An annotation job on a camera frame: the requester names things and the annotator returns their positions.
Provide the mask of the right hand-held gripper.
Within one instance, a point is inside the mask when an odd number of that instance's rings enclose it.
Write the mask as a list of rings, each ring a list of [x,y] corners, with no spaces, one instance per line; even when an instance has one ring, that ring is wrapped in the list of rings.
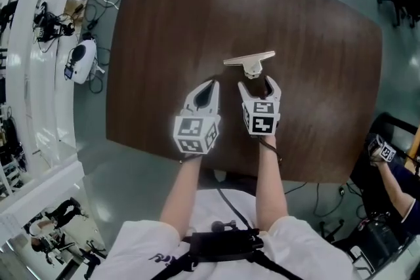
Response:
[[[251,136],[274,135],[280,121],[282,90],[269,75],[265,75],[264,85],[264,99],[260,99],[250,94],[244,82],[238,82],[243,120]]]

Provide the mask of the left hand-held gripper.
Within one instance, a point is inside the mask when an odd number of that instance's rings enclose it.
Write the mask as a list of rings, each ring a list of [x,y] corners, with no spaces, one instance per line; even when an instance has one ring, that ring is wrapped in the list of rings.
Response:
[[[209,80],[191,91],[175,117],[173,139],[185,154],[205,155],[220,135],[219,82]]]

